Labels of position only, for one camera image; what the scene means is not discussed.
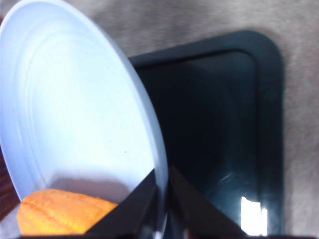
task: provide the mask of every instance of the paper plate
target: paper plate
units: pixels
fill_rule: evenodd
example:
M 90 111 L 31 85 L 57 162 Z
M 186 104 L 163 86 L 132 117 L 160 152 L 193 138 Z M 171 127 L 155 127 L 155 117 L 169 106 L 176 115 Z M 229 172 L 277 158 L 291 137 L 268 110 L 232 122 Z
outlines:
M 94 23 L 57 0 L 20 1 L 0 28 L 4 159 L 20 199 L 60 188 L 121 202 L 166 155 L 149 97 Z

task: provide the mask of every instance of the floor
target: floor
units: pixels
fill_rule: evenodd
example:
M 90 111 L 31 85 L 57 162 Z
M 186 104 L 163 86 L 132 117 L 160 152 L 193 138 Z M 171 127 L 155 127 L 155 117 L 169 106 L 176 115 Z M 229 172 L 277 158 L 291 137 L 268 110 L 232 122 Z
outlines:
M 15 0 L 1 1 L 5 15 Z M 69 0 L 133 56 L 241 29 L 285 62 L 286 233 L 319 236 L 319 1 Z

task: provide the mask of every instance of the wooden surface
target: wooden surface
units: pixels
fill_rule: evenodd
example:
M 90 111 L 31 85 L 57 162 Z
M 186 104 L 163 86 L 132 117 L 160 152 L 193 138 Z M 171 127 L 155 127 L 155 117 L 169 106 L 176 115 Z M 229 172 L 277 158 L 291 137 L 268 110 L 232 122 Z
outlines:
M 0 150 L 0 221 L 19 203 Z

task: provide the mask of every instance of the beige carpet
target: beige carpet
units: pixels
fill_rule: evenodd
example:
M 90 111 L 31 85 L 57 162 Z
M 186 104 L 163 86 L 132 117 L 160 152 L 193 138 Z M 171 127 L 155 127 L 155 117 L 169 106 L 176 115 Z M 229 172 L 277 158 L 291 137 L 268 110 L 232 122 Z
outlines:
M 5 14 L 14 0 L 1 0 Z M 279 46 L 285 82 L 286 233 L 319 236 L 318 0 L 70 0 L 127 56 L 252 29 Z

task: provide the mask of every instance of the black tray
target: black tray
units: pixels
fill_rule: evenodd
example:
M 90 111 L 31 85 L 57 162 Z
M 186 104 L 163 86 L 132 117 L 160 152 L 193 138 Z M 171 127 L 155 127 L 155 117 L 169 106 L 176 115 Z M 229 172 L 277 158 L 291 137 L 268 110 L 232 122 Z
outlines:
M 283 63 L 267 37 L 235 32 L 130 58 L 169 165 L 240 224 L 241 197 L 283 231 Z

